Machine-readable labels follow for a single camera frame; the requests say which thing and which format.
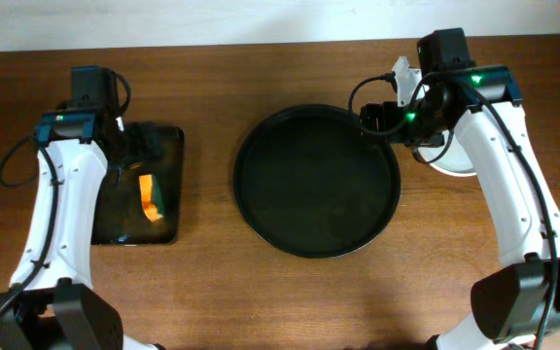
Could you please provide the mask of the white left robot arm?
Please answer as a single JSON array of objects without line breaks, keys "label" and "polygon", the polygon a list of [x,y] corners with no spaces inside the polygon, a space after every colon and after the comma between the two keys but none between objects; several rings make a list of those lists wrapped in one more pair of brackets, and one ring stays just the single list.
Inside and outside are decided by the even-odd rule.
[{"label": "white left robot arm", "polygon": [[30,141],[38,190],[9,289],[0,293],[2,349],[144,349],[119,312],[93,289],[89,253],[96,202],[110,171],[165,156],[158,127],[90,108],[48,111]]}]

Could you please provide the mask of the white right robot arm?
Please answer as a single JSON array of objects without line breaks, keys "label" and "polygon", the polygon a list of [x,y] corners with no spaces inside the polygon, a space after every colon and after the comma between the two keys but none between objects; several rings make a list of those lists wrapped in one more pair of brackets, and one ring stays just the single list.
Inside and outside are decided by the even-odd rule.
[{"label": "white right robot arm", "polygon": [[382,77],[396,100],[367,105],[361,131],[413,151],[457,147],[472,165],[497,234],[501,269],[474,283],[471,313],[431,349],[540,348],[560,332],[560,211],[527,134],[505,66],[397,66]]}]

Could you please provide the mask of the white plate with yellow sauce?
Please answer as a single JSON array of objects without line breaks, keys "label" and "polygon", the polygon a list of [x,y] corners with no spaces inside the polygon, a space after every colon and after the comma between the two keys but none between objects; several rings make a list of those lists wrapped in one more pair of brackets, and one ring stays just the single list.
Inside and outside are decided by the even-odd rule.
[{"label": "white plate with yellow sauce", "polygon": [[[420,146],[417,150],[420,158],[425,161],[430,161],[436,158],[444,150],[448,136],[449,131],[443,131],[441,134],[440,146]],[[437,161],[430,163],[429,166],[442,174],[453,177],[473,177],[476,175],[472,162],[466,155],[456,136],[453,136],[447,152]]]}]

